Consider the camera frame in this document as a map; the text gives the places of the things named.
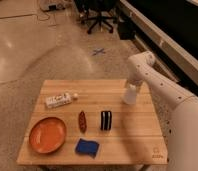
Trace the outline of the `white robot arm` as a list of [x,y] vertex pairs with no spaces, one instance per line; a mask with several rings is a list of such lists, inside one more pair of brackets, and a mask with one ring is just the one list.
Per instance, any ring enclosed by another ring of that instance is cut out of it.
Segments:
[[146,82],[172,109],[167,171],[198,171],[198,96],[157,72],[154,63],[151,51],[130,56],[128,82]]

